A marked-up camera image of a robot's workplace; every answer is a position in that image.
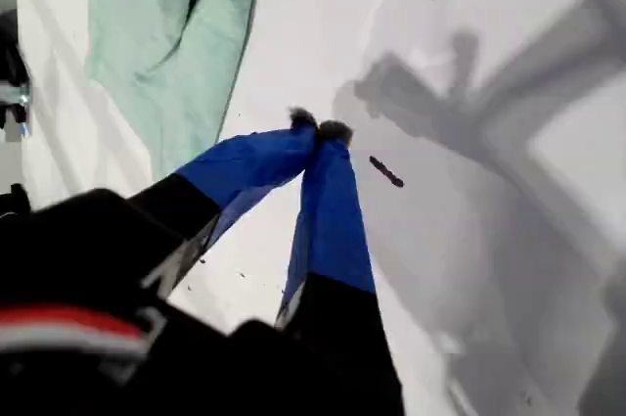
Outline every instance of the green fabric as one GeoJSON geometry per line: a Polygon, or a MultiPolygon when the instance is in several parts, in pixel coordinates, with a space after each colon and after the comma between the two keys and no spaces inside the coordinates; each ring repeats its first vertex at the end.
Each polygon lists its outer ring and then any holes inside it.
{"type": "Polygon", "coordinates": [[[89,0],[86,71],[147,146],[155,179],[215,143],[252,4],[89,0]]]}

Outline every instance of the red stripe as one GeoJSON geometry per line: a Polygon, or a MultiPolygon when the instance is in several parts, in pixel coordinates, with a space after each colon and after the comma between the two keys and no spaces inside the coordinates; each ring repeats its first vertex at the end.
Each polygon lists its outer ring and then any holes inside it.
{"type": "Polygon", "coordinates": [[[112,315],[71,305],[34,305],[0,308],[0,325],[56,323],[74,324],[131,338],[140,338],[141,330],[112,315]]]}

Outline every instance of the white stripe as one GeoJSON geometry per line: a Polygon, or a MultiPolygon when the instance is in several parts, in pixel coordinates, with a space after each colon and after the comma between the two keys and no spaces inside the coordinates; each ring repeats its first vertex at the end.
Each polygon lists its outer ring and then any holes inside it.
{"type": "Polygon", "coordinates": [[[0,326],[0,352],[35,347],[78,347],[93,352],[139,356],[148,351],[147,343],[141,338],[121,337],[75,325],[0,326]]]}

